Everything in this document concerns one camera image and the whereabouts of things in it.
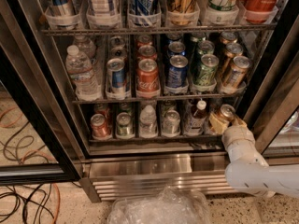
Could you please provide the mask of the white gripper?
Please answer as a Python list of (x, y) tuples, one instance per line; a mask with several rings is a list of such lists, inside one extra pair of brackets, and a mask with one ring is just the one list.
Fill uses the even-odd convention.
[(235, 116), (234, 126), (229, 128), (229, 121), (218, 117), (215, 113), (209, 115), (209, 122), (216, 134), (222, 134), (221, 141), (230, 163), (241, 161), (246, 164), (268, 165), (255, 147), (253, 133), (246, 128), (247, 123), (239, 116)]

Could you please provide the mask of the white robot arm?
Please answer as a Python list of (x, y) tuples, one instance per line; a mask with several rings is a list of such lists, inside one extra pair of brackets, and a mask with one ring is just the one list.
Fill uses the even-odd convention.
[(211, 112), (208, 118), (221, 141), (230, 163), (225, 169), (226, 182), (238, 192), (257, 197), (276, 193), (299, 198), (299, 165), (270, 166), (255, 147), (253, 133), (242, 119), (228, 121)]

